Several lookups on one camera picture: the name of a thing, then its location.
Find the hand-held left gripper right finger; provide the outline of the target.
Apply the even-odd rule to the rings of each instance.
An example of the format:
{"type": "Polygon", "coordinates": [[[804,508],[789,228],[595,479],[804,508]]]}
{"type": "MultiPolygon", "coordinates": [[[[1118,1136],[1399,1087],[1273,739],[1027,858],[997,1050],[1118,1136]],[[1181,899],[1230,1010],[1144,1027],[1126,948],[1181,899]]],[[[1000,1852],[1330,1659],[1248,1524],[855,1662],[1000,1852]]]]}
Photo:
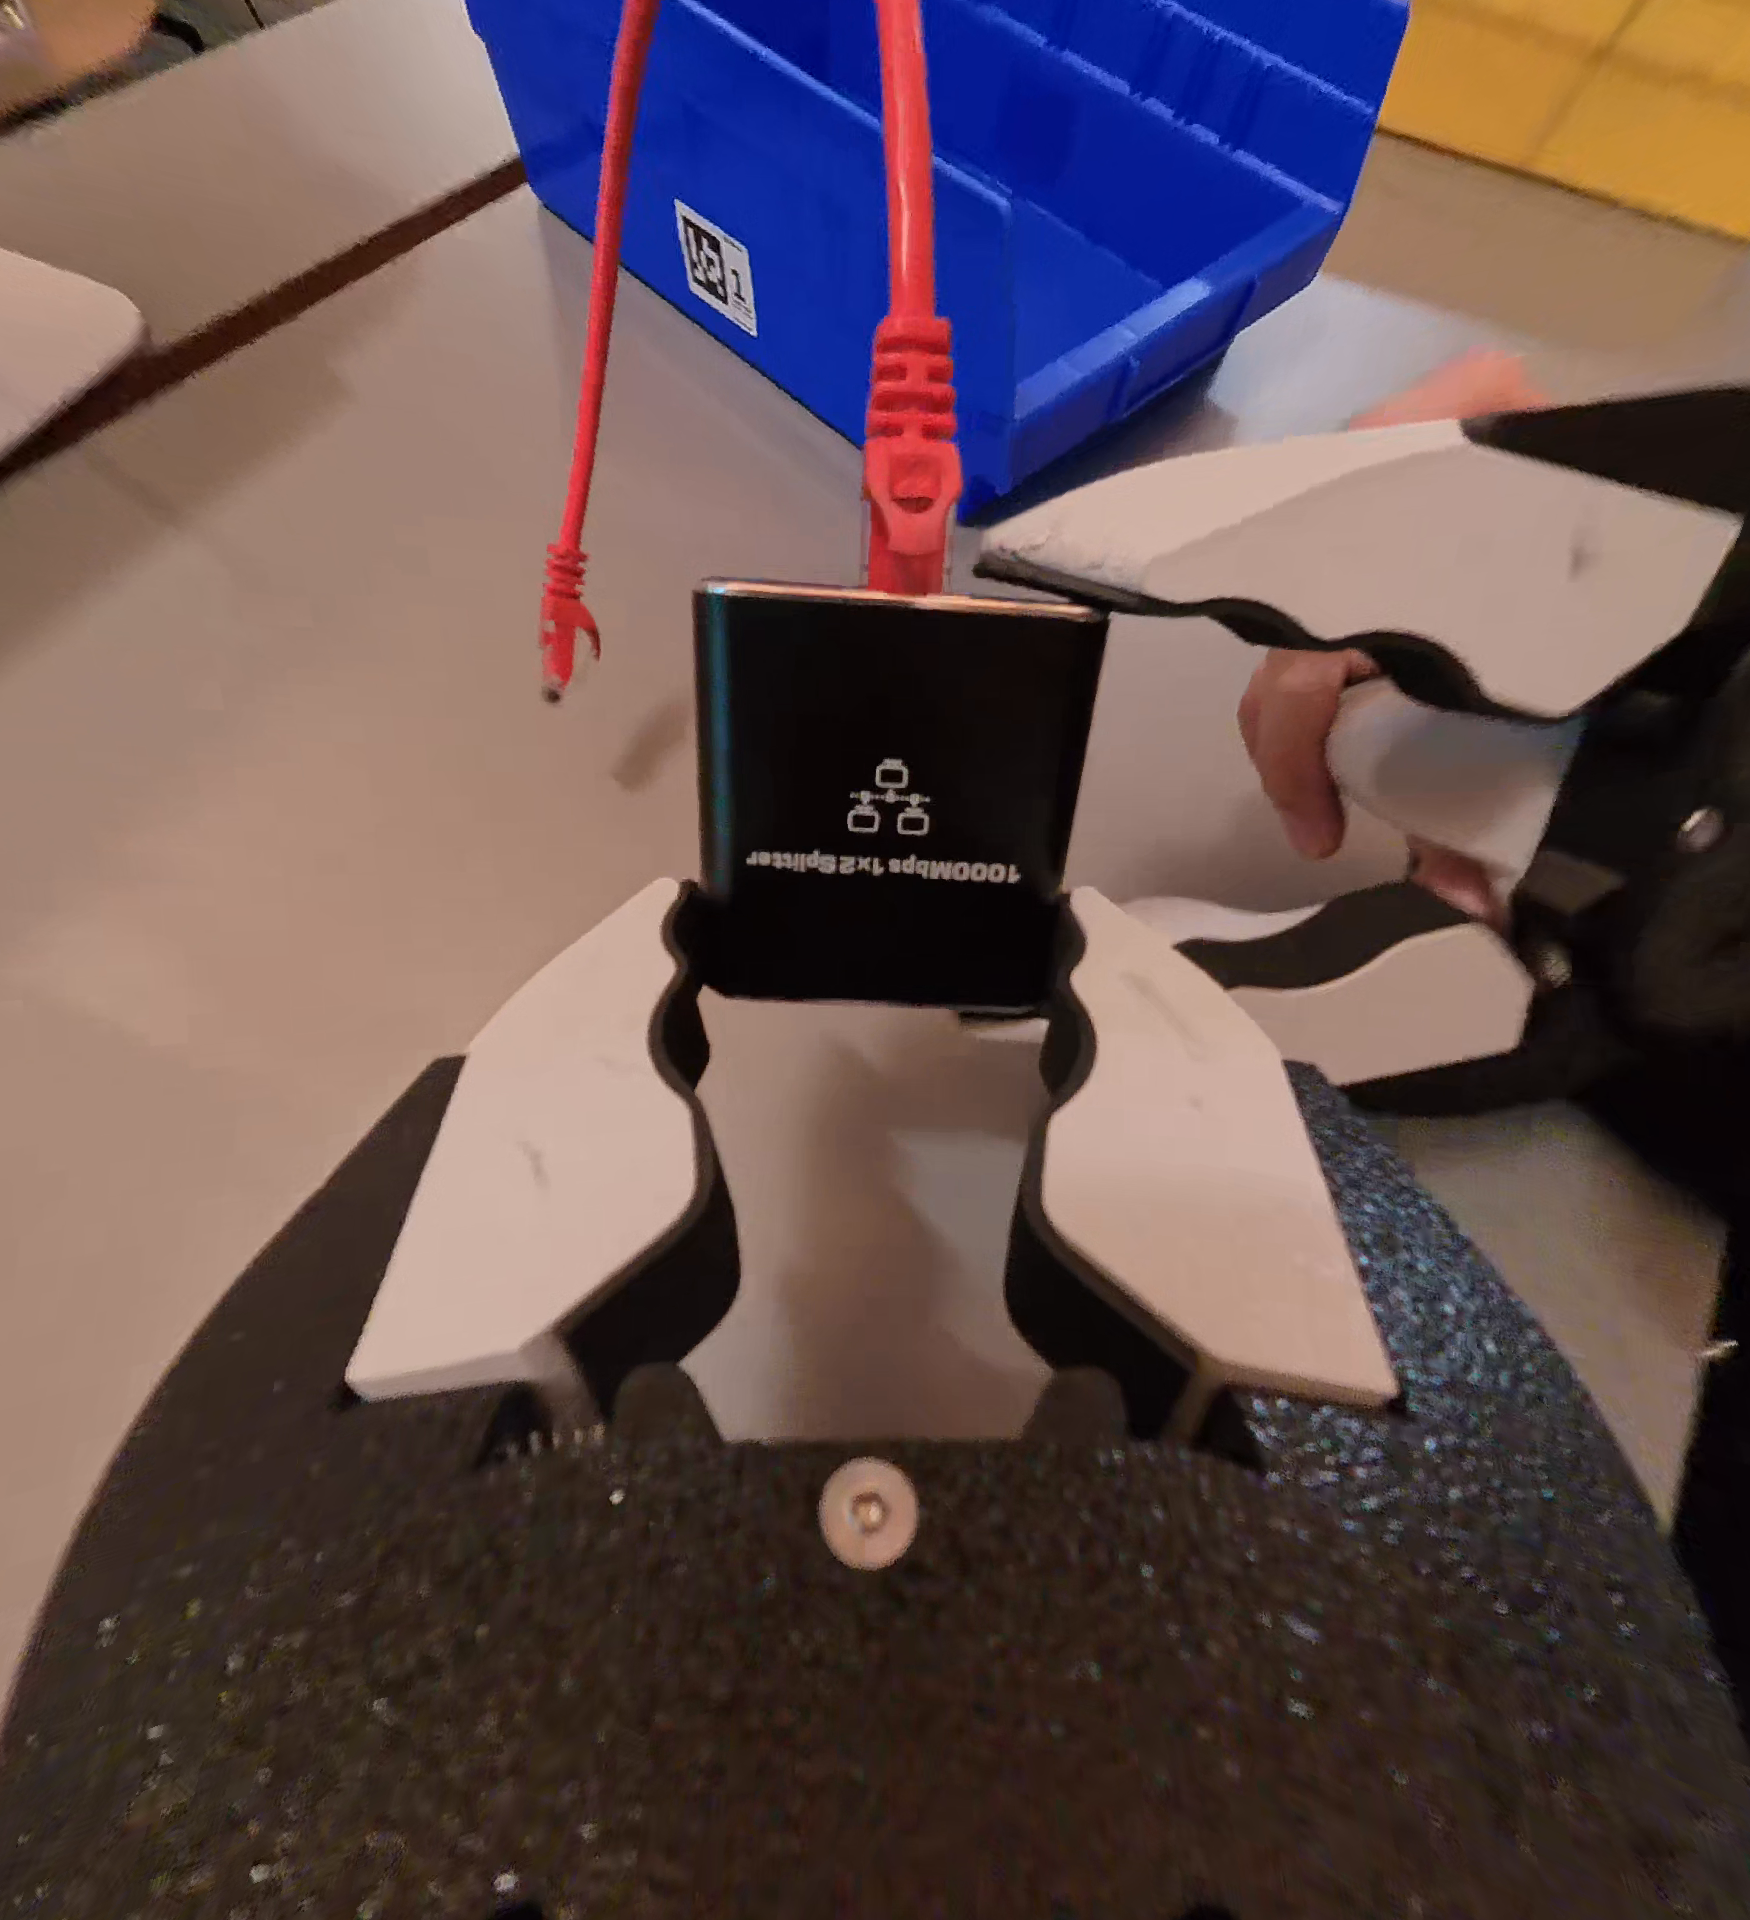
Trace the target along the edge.
{"type": "Polygon", "coordinates": [[[1276,1047],[1088,888],[1061,914],[1038,1074],[1006,1312],[1056,1375],[1109,1380],[1138,1443],[1197,1440],[1224,1395],[1399,1405],[1276,1047]]]}

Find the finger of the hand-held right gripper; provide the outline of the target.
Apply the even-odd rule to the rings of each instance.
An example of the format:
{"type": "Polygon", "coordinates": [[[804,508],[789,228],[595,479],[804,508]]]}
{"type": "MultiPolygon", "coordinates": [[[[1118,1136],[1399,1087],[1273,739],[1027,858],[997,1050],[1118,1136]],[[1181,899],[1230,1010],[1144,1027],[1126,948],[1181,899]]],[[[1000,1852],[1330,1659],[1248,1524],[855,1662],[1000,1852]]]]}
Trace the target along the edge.
{"type": "Polygon", "coordinates": [[[1501,935],[1414,879],[1305,908],[1130,899],[1278,1054],[1339,1087],[1512,1054],[1535,979],[1501,935]]]}
{"type": "Polygon", "coordinates": [[[975,578],[1353,652],[1428,708],[1562,722],[1687,628],[1742,529],[1436,419],[1110,472],[989,529],[975,578]]]}

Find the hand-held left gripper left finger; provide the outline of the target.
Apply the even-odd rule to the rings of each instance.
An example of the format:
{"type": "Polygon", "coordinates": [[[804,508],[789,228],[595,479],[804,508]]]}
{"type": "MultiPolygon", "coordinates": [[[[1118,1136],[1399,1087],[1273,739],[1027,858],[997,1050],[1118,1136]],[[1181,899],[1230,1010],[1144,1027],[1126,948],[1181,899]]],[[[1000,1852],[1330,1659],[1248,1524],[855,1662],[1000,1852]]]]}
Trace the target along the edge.
{"type": "Polygon", "coordinates": [[[349,1359],[360,1402],[538,1382],[612,1405],[722,1323],[741,1259],[698,1098],[696,910],[650,883],[469,1043],[349,1359]]]}

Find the black network splitter box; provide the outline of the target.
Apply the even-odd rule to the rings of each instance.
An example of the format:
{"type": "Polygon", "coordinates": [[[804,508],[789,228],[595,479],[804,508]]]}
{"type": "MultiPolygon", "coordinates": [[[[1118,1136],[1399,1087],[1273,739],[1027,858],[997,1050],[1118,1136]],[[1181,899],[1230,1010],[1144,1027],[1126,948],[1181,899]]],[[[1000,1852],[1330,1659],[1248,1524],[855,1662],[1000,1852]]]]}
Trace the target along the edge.
{"type": "Polygon", "coordinates": [[[1107,626],[975,596],[700,586],[700,981],[778,1003],[1038,1008],[1107,626]]]}

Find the person's right hand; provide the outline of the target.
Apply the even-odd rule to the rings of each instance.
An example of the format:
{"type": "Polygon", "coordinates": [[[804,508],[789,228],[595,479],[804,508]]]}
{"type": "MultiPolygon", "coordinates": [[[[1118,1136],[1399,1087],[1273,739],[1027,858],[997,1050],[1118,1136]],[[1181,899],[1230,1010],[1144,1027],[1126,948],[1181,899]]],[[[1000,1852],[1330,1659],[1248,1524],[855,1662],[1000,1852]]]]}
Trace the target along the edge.
{"type": "MultiPolygon", "coordinates": [[[[1261,793],[1296,853],[1324,859],[1342,852],[1342,795],[1329,768],[1329,739],[1346,693],[1377,675],[1360,652],[1269,652],[1237,707],[1237,733],[1261,793]]],[[[1503,932],[1501,901],[1486,868],[1442,845],[1405,837],[1410,876],[1466,915],[1503,932]]]]}

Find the blue plastic bin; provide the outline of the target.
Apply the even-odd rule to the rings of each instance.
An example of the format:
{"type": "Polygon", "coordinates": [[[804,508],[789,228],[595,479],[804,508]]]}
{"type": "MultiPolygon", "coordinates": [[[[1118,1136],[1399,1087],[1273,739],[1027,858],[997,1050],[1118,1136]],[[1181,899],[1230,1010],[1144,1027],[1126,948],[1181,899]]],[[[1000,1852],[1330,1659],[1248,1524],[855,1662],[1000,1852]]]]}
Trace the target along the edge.
{"type": "MultiPolygon", "coordinates": [[[[935,299],[962,516],[1294,299],[1330,250],[1405,30],[1397,3],[930,3],[935,299]]],[[[862,442],[887,313],[877,17],[669,3],[623,267],[862,442]]]]}

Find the yellow plastic bin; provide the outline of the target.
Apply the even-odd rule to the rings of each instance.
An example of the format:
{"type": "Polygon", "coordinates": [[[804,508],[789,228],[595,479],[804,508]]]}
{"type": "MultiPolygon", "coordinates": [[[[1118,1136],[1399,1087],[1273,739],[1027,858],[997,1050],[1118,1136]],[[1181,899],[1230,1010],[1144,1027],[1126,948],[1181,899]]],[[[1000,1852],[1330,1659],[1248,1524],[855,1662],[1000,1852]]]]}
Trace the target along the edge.
{"type": "Polygon", "coordinates": [[[1377,126],[1750,242],[1750,3],[1416,3],[1377,126]]]}

